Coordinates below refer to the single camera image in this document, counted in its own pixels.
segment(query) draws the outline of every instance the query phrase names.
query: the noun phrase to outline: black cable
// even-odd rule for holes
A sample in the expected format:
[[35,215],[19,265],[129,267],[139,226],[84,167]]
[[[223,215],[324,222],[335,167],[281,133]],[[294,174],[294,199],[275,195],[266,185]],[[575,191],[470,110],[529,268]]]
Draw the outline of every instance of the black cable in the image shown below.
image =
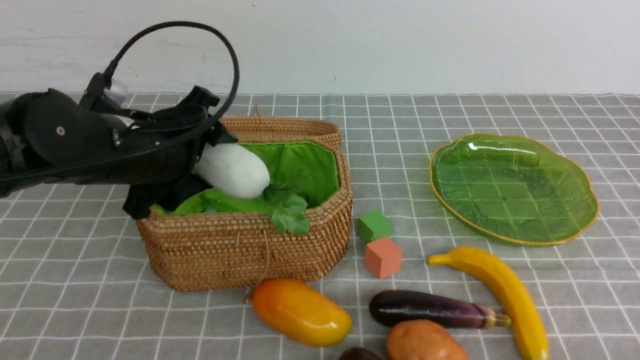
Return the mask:
[[211,128],[211,126],[213,126],[215,124],[216,121],[218,121],[220,118],[222,118],[222,115],[229,109],[229,107],[231,106],[233,100],[236,98],[236,92],[238,89],[238,84],[240,82],[240,70],[239,70],[239,64],[238,64],[238,59],[236,56],[236,52],[234,51],[234,48],[231,46],[231,43],[227,40],[227,38],[222,35],[222,33],[208,25],[205,24],[201,24],[199,22],[191,22],[191,21],[169,21],[169,22],[162,22],[160,24],[156,24],[153,26],[148,27],[147,29],[144,29],[142,31],[140,31],[138,34],[134,35],[120,50],[120,52],[116,55],[115,58],[113,58],[113,60],[111,60],[111,63],[109,63],[109,66],[107,67],[107,69],[104,71],[105,76],[107,77],[108,80],[111,79],[111,77],[113,77],[113,73],[115,72],[116,67],[118,66],[118,62],[122,59],[122,56],[124,56],[124,54],[127,52],[127,50],[129,50],[129,48],[136,42],[138,41],[141,37],[152,33],[156,30],[159,29],[164,29],[164,28],[171,28],[171,27],[177,27],[177,26],[182,26],[182,27],[187,27],[187,28],[196,28],[196,29],[202,29],[202,30],[206,30],[210,33],[213,33],[214,35],[216,35],[224,44],[225,47],[227,48],[227,50],[229,51],[229,55],[231,56],[231,61],[233,63],[234,66],[234,79],[233,79],[233,83],[231,85],[231,90],[229,92],[229,95],[227,97],[227,100],[222,104],[222,107],[220,107],[220,109],[218,109],[218,111],[216,111],[215,114],[211,115],[207,120],[203,121],[202,123],[200,123],[197,127],[195,127],[194,129],[190,130],[187,133],[181,134],[179,136],[176,136],[175,138],[172,138],[171,140],[167,140],[165,142],[160,143],[159,145],[152,145],[146,149],[138,149],[135,151],[128,151],[128,152],[122,152],[120,154],[116,154],[115,156],[104,156],[102,158],[98,158],[95,160],[91,160],[91,161],[85,161],[85,162],[80,162],[80,163],[73,163],[71,165],[65,165],[63,167],[56,167],[56,168],[52,168],[52,169],[39,169],[39,170],[31,170],[31,171],[26,171],[26,172],[22,172],[22,173],[18,173],[18,174],[12,174],[12,175],[8,175],[8,176],[1,176],[0,177],[0,184],[5,184],[5,183],[12,183],[12,182],[17,182],[17,181],[23,181],[23,180],[28,180],[28,179],[34,179],[37,177],[61,177],[63,176],[64,173],[67,172],[75,172],[78,170],[91,170],[94,168],[100,168],[106,165],[112,165],[115,163],[119,163],[119,162],[123,162],[123,161],[127,161],[130,159],[133,159],[137,156],[142,156],[142,155],[147,155],[150,154],[152,152],[155,151],[161,151],[161,150],[165,150],[168,149],[174,145],[177,145],[179,143],[182,142],[186,142],[188,140],[191,140],[197,136],[200,136],[204,131],[208,130],[209,128]]

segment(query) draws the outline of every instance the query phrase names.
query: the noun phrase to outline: green fabric lining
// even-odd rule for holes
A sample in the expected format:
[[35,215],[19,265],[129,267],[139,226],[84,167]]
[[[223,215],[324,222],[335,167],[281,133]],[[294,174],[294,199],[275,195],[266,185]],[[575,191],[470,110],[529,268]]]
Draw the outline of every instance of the green fabric lining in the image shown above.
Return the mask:
[[[314,208],[329,199],[340,187],[337,160],[333,151],[314,142],[245,143],[247,150],[256,154],[269,169],[271,186],[292,190]],[[193,215],[214,208],[218,213],[267,212],[263,196],[256,199],[236,199],[212,188],[185,200],[175,211],[153,208],[171,216]]]

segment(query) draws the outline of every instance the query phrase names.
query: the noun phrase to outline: white wall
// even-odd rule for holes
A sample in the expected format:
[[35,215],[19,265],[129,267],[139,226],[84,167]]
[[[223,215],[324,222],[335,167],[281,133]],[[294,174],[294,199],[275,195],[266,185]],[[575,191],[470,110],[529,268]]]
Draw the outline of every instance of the white wall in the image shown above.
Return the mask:
[[[0,0],[0,91],[84,89],[133,34],[205,22],[246,93],[640,93],[638,0]],[[222,44],[166,29],[116,76],[134,91],[230,86]]]

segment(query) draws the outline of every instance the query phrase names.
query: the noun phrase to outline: robotic arm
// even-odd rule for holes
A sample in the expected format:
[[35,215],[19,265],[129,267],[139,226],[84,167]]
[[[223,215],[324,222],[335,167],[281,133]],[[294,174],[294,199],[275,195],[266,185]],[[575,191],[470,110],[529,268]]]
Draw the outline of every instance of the robotic arm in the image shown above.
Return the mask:
[[[172,26],[209,31],[231,55],[231,91],[213,115],[208,109],[220,98],[199,86],[176,106],[154,113],[121,107],[126,90],[112,79],[118,62],[135,41]],[[172,211],[213,185],[192,173],[205,147],[237,143],[219,119],[238,82],[236,54],[218,30],[186,21],[151,26],[93,76],[79,104],[52,88],[0,104],[0,197],[43,183],[128,184],[123,209],[129,216],[145,218],[153,204]]]

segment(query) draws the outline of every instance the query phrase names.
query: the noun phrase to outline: gray checkered tablecloth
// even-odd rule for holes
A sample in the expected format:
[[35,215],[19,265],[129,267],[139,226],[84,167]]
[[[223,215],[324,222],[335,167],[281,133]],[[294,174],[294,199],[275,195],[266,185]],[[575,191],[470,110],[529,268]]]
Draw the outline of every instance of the gray checkered tablecloth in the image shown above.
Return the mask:
[[[0,94],[0,101],[15,94]],[[136,94],[159,110],[180,94]],[[626,95],[239,95],[227,115],[319,117],[338,123],[355,193],[353,216],[394,223],[403,269],[375,279],[352,237],[345,258],[312,285],[353,317],[348,338],[308,348],[267,328],[246,289],[177,293],[151,271],[125,186],[42,185],[0,200],[2,360],[337,360],[361,345],[385,356],[388,329],[368,314],[388,288],[499,306],[473,277],[425,257],[455,245],[492,251],[538,305],[553,360],[640,354],[640,98]],[[428,184],[429,154],[471,132],[524,135],[580,166],[600,200],[598,221],[564,245],[523,249],[487,241],[445,212]],[[452,330],[472,360],[519,359],[509,329]]]

